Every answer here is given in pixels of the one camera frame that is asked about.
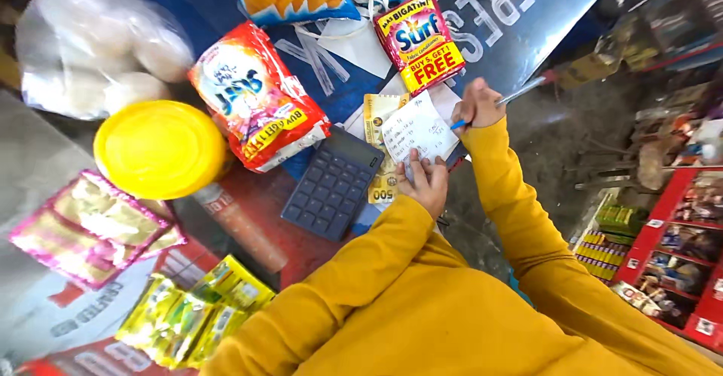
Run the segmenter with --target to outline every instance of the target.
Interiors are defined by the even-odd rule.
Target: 500 peso bill
[[[382,124],[394,112],[409,102],[409,94],[384,95],[366,94],[364,96],[364,131],[366,142],[384,152],[384,161],[369,186],[369,204],[392,202],[397,196],[396,168],[389,156],[382,137]]]

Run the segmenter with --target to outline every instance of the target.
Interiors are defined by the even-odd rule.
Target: calculator
[[[382,165],[384,152],[331,126],[309,168],[281,211],[281,217],[330,241],[339,242]]]

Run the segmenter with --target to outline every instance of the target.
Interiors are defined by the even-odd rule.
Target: handwritten list
[[[412,98],[382,125],[384,144],[394,163],[404,162],[409,173],[409,151],[419,149],[419,159],[437,156],[447,160],[459,142],[435,109],[429,92]]]

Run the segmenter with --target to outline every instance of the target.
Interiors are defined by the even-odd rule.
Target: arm
[[[302,283],[294,284],[239,331],[221,342],[202,374],[291,374],[409,266],[434,220],[400,196],[374,226],[341,248]]]
[[[537,309],[567,334],[590,338],[660,374],[723,374],[682,340],[629,306],[587,273],[567,249],[509,148],[507,120],[469,129],[479,198],[497,225],[505,256]]]

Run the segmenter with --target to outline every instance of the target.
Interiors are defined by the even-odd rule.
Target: yellow plastic container
[[[133,104],[108,118],[93,142],[95,162],[113,184],[146,199],[174,199],[221,172],[226,142],[205,113],[171,100]]]

